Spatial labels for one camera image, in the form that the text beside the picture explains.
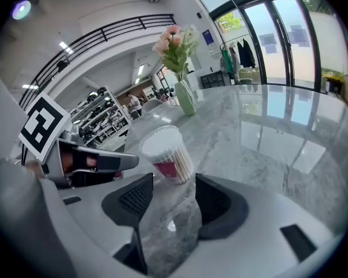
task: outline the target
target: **door frame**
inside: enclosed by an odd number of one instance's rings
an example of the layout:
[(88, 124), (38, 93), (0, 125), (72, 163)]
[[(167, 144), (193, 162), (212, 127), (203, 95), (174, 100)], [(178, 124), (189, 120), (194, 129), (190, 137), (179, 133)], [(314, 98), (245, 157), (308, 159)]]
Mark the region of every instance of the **door frame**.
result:
[[(314, 30), (313, 22), (311, 20), (311, 17), (309, 15), (309, 11), (307, 7), (305, 6), (303, 0), (296, 0), (298, 3), (298, 7), (300, 8), (300, 11), (302, 12), (303, 18), (307, 24), (307, 32), (309, 33), (308, 36), (310, 36), (311, 39), (311, 47), (313, 51), (313, 59), (314, 59), (314, 88), (311, 89), (309, 87), (301, 87), (295, 85), (294, 77), (293, 77), (293, 57), (292, 57), (292, 51), (291, 51), (291, 44), (289, 42), (289, 38), (287, 35), (286, 30), (284, 31), (285, 27), (282, 23), (281, 17), (278, 14), (278, 11), (276, 7), (273, 5), (272, 1), (273, 0), (233, 0), (235, 3), (237, 2), (237, 7), (238, 10), (240, 11), (240, 14), (242, 18), (245, 21), (245, 24), (247, 28), (249, 29), (251, 39), (253, 41), (254, 47), (255, 47), (255, 52), (256, 52), (256, 57), (259, 62), (259, 70), (260, 70), (260, 81), (261, 84), (267, 84), (267, 75), (266, 75), (266, 67), (263, 59), (263, 54), (262, 54), (262, 48), (259, 45), (259, 40), (258, 37), (256, 36), (256, 32), (254, 30), (253, 25), (251, 24), (251, 21), (249, 17), (246, 14), (245, 9), (260, 3), (265, 3), (267, 10), (269, 11), (272, 21), (274, 22), (275, 28), (278, 33), (278, 37), (280, 40), (280, 44), (282, 46), (282, 50), (284, 53), (284, 61), (285, 61), (285, 74), (287, 76), (287, 81), (286, 84), (279, 84), (276, 83), (274, 85), (286, 85), (286, 86), (293, 86), (293, 87), (299, 87), (302, 89), (307, 89), (307, 90), (314, 90), (315, 92), (321, 92), (321, 59), (320, 59), (320, 50), (318, 47), (318, 40), (317, 40), (317, 35)], [(219, 7), (219, 10), (216, 9), (216, 11), (212, 12), (211, 18), (213, 20), (218, 19), (224, 14), (229, 13), (230, 11), (235, 11), (236, 8), (233, 6), (231, 9), (231, 1), (227, 4), (227, 9), (225, 8), (225, 5)]]
[(164, 66), (162, 66), (162, 68), (161, 68), (159, 71), (157, 71), (156, 75), (157, 75), (158, 80), (160, 81), (160, 84), (161, 84), (162, 88), (165, 90), (166, 88), (165, 88), (164, 85), (162, 84), (162, 81), (165, 81), (165, 83), (166, 83), (166, 85), (167, 85), (168, 88), (169, 88), (169, 85), (168, 85), (168, 82), (166, 81), (165, 75), (164, 75), (164, 73), (163, 73), (163, 71), (162, 71), (163, 69), (164, 69)]
[[(275, 29), (278, 34), (278, 38), (281, 44), (282, 48), (282, 54), (284, 56), (284, 62), (285, 62), (285, 75), (286, 75), (286, 84), (279, 84), (276, 83), (274, 85), (286, 85), (286, 86), (292, 86), (292, 87), (299, 87), (302, 89), (307, 89), (307, 90), (314, 90), (315, 92), (320, 92), (321, 89), (321, 60), (320, 60), (320, 51), (318, 49), (318, 40), (316, 36), (316, 32), (313, 27), (312, 20), (309, 16), (309, 12), (307, 8), (305, 7), (304, 3), (302, 0), (295, 0), (298, 4), (298, 7), (300, 11), (302, 12), (303, 18), (307, 24), (307, 31), (308, 31), (308, 36), (310, 36), (311, 39), (311, 47), (312, 47), (312, 52), (313, 52), (313, 59), (314, 59), (314, 88), (311, 89), (309, 87), (301, 87), (295, 85), (295, 76), (294, 76), (294, 70), (293, 70), (293, 55), (292, 55), (292, 50), (291, 50), (291, 43), (287, 34), (287, 31), (285, 29), (285, 25), (278, 13), (277, 8), (273, 4), (274, 0), (255, 0), (249, 3), (243, 3), (242, 5), (239, 6), (240, 11), (242, 11), (242, 15), (245, 18), (245, 23), (249, 24), (248, 27), (251, 31), (251, 36), (254, 37), (256, 40), (258, 40), (256, 36), (256, 32), (254, 30), (254, 27), (246, 14), (245, 9), (253, 7), (255, 5), (259, 5), (263, 3), (273, 21), (273, 24), (275, 26)], [(256, 53), (258, 54), (258, 59), (263, 59), (263, 54), (262, 50), (259, 46), (255, 46), (256, 48)], [(264, 60), (260, 61), (260, 70), (261, 70), (261, 79), (262, 83), (267, 83), (267, 74), (265, 70), (265, 64)]]

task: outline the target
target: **metal railing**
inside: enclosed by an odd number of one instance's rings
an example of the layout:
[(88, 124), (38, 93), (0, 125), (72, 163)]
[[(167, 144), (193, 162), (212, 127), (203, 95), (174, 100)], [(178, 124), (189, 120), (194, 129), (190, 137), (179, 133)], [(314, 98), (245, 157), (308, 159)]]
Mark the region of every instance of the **metal railing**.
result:
[(19, 101), (19, 106), (26, 109), (60, 71), (89, 49), (122, 34), (172, 24), (175, 24), (172, 14), (151, 14), (116, 21), (87, 33), (68, 45), (72, 50), (71, 54), (66, 52), (66, 50), (58, 52), (58, 54), (40, 70), (30, 83), (30, 86), (38, 86), (38, 89), (27, 89)]

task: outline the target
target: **flower vase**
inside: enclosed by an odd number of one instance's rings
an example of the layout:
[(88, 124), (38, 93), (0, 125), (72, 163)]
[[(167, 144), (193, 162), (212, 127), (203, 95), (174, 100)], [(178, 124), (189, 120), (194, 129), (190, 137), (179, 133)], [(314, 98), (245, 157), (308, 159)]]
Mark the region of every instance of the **flower vase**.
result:
[(187, 116), (194, 115), (196, 113), (196, 104), (192, 94), (192, 91), (184, 79), (178, 79), (178, 82), (174, 85), (175, 93), (178, 98), (178, 102)]

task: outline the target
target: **white marble table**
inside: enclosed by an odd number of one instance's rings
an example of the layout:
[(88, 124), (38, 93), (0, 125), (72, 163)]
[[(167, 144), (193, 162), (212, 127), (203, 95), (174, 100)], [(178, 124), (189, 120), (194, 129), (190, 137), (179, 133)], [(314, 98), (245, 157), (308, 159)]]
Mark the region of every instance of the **white marble table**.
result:
[(226, 86), (194, 93), (197, 113), (162, 104), (132, 123), (125, 152), (139, 165), (124, 176), (154, 172), (154, 197), (140, 224), (150, 275), (165, 277), (196, 246), (201, 215), (194, 178), (173, 185), (139, 152), (155, 128), (175, 125), (195, 172), (282, 193), (333, 233), (348, 224), (348, 109), (308, 90), (274, 85)]

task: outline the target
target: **clothing rack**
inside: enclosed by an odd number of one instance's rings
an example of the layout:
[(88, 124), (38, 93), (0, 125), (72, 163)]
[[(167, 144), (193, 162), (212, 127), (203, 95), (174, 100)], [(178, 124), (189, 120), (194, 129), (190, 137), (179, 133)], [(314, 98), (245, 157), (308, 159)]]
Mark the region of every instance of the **clothing rack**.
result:
[(227, 42), (236, 40), (236, 39), (238, 39), (238, 38), (241, 38), (241, 37), (244, 37), (244, 36), (247, 36), (247, 35), (250, 36), (250, 34), (245, 34), (245, 35), (241, 35), (241, 36), (239, 36), (239, 37), (235, 37), (235, 38), (233, 38), (233, 39), (231, 39), (231, 40), (225, 41), (225, 42), (223, 42), (223, 43), (219, 46), (219, 48), (222, 50), (222, 45), (225, 45)]

